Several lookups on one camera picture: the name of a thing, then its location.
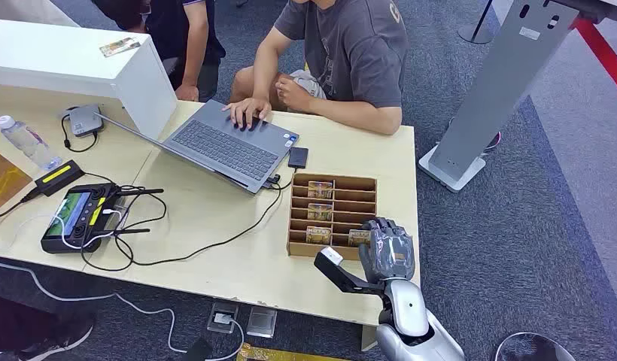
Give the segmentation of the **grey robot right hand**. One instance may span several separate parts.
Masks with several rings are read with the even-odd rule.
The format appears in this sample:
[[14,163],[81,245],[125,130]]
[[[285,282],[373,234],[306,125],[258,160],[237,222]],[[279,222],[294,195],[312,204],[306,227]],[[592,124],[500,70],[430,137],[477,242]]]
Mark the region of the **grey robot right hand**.
[[411,280],[415,274],[412,236],[392,219],[376,217],[363,224],[369,243],[358,246],[358,255],[370,284],[388,279]]

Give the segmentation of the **person's hand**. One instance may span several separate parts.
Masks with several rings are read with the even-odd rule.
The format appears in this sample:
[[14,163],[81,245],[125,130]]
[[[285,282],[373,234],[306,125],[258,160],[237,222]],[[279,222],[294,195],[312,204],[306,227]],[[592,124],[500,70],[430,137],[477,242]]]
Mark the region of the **person's hand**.
[[197,102],[199,101],[199,90],[195,85],[181,84],[176,90],[175,95],[178,100]]

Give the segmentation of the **person's left hand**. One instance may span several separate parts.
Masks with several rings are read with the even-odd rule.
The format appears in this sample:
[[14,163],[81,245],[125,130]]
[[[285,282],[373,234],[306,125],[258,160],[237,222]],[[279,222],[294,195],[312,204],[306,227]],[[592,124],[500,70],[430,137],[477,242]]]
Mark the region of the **person's left hand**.
[[292,77],[280,76],[275,83],[278,100],[292,111],[309,113],[313,96]]

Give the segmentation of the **person's right hand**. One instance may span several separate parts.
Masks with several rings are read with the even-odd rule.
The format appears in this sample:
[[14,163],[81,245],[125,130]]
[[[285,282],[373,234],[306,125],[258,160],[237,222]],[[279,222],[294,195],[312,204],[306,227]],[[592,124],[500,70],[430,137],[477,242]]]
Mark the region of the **person's right hand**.
[[267,99],[246,98],[226,105],[222,111],[229,112],[229,120],[233,127],[240,130],[250,130],[258,121],[265,120],[272,110]]

